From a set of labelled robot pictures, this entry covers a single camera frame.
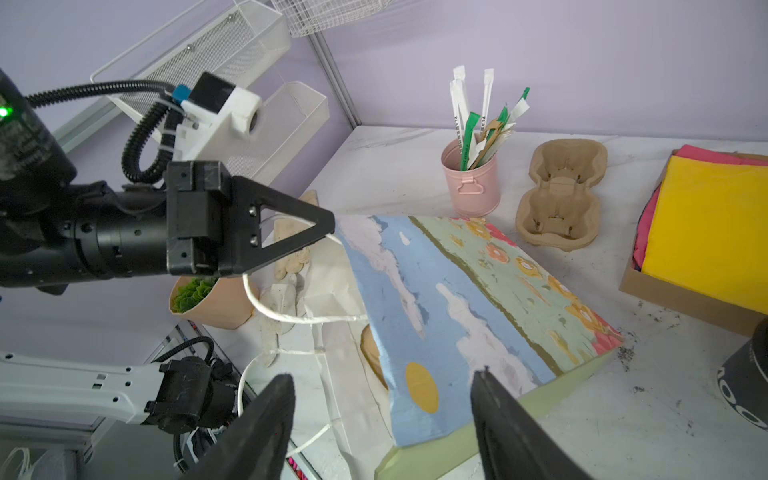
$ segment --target cardboard cup holder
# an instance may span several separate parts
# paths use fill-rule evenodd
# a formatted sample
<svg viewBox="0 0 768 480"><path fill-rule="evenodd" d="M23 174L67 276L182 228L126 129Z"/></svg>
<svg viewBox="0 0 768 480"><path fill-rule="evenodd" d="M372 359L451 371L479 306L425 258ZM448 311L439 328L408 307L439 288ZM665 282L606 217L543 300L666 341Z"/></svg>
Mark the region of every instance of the cardboard cup holder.
<svg viewBox="0 0 768 480"><path fill-rule="evenodd" d="M605 176L600 142L558 139L539 145L528 172L536 182L520 200L515 225L525 241L566 252L592 243L600 231L600 199L590 187Z"/></svg>

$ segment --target brown stripe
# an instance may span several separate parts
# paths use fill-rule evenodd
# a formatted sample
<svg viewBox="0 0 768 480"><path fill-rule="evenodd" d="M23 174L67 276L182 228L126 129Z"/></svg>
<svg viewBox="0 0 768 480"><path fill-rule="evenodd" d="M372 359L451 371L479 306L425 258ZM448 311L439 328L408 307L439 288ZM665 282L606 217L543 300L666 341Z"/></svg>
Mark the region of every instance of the brown stripe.
<svg viewBox="0 0 768 480"><path fill-rule="evenodd" d="M475 275L475 272L472 271L472 268L462 259L461 257L457 257L453 253L448 252L443 245L440 243L439 240L437 240L427 229L424 227L424 225L419 222L419 220L416 217L408 217L411 222L416 225L419 230L421 230L429 240L435 244L435 247L437 247L438 250L440 250L440 253L445 255L445 258L448 260L451 260L458 268L462 269L462 271L466 274L467 277L472 281L472 283L475 284L476 287L480 289L481 292L485 295L485 298L490 301L493 306L495 306L499 312L504 313L504 316L507 317L507 320L513 325L514 328L517 329L518 333L520 333L520 336L525 339L526 342L528 342L528 345L533 349L534 352L541 358L544 363L549 367L549 369L554 373L556 376L561 376L563 374L563 371L560 369L558 364L555 362L555 360L552 358L552 355L547 352L547 350L544 349L543 346L539 345L538 343L532 341L528 338L527 335L525 335L525 332L523 329L518 325L518 321L513 317L513 315L508 312L503 305L500 304L496 298L491 295L491 293L488 291L488 289L485 288L485 284Z"/></svg>

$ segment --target cardboard box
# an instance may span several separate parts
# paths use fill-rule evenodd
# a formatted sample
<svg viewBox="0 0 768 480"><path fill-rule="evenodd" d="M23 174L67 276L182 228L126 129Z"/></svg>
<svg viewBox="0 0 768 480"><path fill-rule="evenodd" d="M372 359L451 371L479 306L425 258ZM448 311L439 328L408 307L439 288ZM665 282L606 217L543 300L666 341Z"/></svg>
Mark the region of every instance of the cardboard box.
<svg viewBox="0 0 768 480"><path fill-rule="evenodd" d="M677 152L677 150L672 151L672 155L675 155ZM753 158L768 162L768 156L765 155L728 154L734 157ZM661 185L666 173L667 167L665 166L653 191ZM632 259L636 241L637 238L634 238L629 249L629 262L619 286L621 292L629 293L651 303L665 306L668 309L676 310L677 312L745 336L752 336L757 324L766 317L763 313L748 310L742 306L733 305L732 303L702 295L701 293L692 292L684 289L682 286L673 285L672 283L638 272L634 269L634 261Z"/></svg>

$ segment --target folded fabric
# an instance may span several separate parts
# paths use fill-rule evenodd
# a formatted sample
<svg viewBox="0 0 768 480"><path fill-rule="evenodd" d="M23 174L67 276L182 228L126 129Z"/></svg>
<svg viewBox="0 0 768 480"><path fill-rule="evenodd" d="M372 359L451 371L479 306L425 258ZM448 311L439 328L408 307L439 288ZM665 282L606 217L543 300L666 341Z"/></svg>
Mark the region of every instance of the folded fabric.
<svg viewBox="0 0 768 480"><path fill-rule="evenodd" d="M708 162L711 164L754 165L756 167L768 167L768 162L762 160L734 157L732 155L704 150L703 148L693 147L691 145L683 145L683 147L677 152L677 156L682 158L690 158L691 160ZM637 237L635 238L633 258L635 265L640 267L640 269L642 269L643 262L645 261L645 251L648 246L648 234L650 233L650 226L654 222L654 212L656 211L656 203L659 200L660 189L661 185L657 187L656 190L654 190L653 195L650 196L650 200L643 209L643 213L640 216L640 221L637 223Z"/></svg>
<svg viewBox="0 0 768 480"><path fill-rule="evenodd" d="M338 216L336 222L379 347L397 446L471 424L476 370L490 369L515 398L536 391L538 404L552 405L564 391L557 393L564 383L553 384L585 372L582 366L596 365L591 360L622 343L615 329L482 219Z"/></svg>
<svg viewBox="0 0 768 480"><path fill-rule="evenodd" d="M643 273L768 313L768 168L673 156Z"/></svg>

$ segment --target yellow circle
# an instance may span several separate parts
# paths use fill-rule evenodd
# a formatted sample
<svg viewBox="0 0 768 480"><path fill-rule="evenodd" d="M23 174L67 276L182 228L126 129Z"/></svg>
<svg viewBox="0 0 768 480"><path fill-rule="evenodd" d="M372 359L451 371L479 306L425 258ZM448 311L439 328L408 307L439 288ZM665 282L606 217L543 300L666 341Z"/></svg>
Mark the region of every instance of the yellow circle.
<svg viewBox="0 0 768 480"><path fill-rule="evenodd" d="M427 413L435 413L440 406L437 385L429 371L418 363L406 366L406 383L413 402Z"/></svg>

